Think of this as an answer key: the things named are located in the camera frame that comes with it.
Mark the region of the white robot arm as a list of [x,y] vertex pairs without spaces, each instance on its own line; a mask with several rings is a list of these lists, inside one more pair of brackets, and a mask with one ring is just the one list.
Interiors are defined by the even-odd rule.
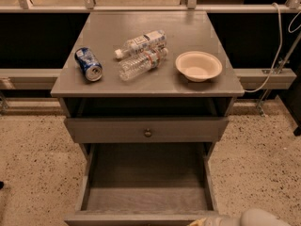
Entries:
[[251,208],[238,217],[229,218],[225,216],[208,217],[197,219],[187,226],[291,226],[267,211],[259,208]]

